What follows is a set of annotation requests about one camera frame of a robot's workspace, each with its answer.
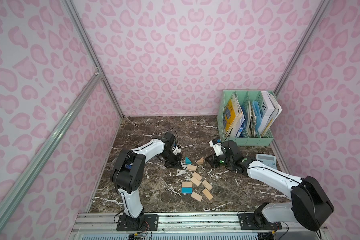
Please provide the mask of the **teal triangle block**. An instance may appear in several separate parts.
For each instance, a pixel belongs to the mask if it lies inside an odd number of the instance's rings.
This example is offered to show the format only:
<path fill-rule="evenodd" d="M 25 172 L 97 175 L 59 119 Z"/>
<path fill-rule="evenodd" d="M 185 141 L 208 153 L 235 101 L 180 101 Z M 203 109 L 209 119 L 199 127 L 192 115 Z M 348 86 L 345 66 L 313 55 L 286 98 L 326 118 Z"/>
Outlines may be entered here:
<path fill-rule="evenodd" d="M 191 160 L 188 157 L 185 157 L 185 163 L 186 163 L 186 165 L 192 164 Z"/>

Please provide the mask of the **wooden block top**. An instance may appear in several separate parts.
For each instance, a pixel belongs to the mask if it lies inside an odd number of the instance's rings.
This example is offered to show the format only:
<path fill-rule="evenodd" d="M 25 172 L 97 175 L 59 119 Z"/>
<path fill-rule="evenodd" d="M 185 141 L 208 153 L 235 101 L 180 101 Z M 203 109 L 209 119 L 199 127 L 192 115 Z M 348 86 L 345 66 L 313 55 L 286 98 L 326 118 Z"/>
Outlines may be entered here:
<path fill-rule="evenodd" d="M 187 165 L 187 170 L 191 171 L 191 172 L 196 172 L 197 171 L 197 166 Z"/>

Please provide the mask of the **wooden triangle block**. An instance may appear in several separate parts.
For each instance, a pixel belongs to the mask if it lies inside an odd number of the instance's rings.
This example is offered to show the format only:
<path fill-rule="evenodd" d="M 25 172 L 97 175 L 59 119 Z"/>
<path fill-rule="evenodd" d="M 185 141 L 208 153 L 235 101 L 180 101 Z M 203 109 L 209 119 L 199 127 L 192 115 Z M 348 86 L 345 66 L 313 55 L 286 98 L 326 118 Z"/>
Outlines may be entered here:
<path fill-rule="evenodd" d="M 204 164 L 204 161 L 205 161 L 204 158 L 200 158 L 200 159 L 197 161 L 197 163 L 198 163 L 199 165 L 203 165 L 203 164 Z"/>

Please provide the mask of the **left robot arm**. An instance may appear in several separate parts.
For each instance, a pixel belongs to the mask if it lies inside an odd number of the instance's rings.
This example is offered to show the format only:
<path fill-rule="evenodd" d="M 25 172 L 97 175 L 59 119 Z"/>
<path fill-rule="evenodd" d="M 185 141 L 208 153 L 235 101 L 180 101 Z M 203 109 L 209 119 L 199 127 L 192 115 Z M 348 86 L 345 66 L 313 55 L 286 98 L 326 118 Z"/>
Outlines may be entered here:
<path fill-rule="evenodd" d="M 121 195 L 124 215 L 136 220 L 144 214 L 140 201 L 139 187 L 142 183 L 145 165 L 154 157 L 164 159 L 167 169 L 182 169 L 182 153 L 174 134 L 166 132 L 163 137 L 151 139 L 148 143 L 119 153 L 111 174 L 111 182 Z"/>

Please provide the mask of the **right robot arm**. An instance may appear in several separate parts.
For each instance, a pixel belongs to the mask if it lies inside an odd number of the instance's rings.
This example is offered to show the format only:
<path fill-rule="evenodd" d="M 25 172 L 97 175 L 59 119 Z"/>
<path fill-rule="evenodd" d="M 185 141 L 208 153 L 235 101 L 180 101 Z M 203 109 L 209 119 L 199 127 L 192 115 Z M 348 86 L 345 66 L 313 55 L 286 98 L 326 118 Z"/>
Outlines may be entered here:
<path fill-rule="evenodd" d="M 255 158 L 245 157 L 234 141 L 214 139 L 209 144 L 215 153 L 206 160 L 213 168 L 224 166 L 231 172 L 267 184 L 289 199 L 287 203 L 260 205 L 253 216 L 255 227 L 264 229 L 266 225 L 291 222 L 317 232 L 334 212 L 334 205 L 314 177 L 292 176 Z"/>

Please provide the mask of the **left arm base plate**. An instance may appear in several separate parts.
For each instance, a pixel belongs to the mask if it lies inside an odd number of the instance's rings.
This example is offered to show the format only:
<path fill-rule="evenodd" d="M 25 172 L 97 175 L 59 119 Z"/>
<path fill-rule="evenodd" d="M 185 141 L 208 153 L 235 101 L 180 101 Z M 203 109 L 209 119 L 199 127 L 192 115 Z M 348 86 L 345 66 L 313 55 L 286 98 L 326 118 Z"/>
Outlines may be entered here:
<path fill-rule="evenodd" d="M 137 218 L 132 218 L 123 214 L 116 223 L 118 224 L 117 232 L 139 232 L 146 229 L 154 232 L 158 230 L 159 215 L 142 213 Z"/>

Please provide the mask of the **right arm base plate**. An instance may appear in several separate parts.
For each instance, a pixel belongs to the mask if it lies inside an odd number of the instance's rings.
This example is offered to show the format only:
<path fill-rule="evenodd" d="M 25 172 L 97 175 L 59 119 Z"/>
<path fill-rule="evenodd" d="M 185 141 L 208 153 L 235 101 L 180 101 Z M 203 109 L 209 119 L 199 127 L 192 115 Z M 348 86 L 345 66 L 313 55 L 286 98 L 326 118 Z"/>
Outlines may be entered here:
<path fill-rule="evenodd" d="M 270 230 L 276 232 L 283 229 L 280 222 L 268 222 L 261 214 L 241 211 L 238 212 L 237 216 L 242 230 Z"/>

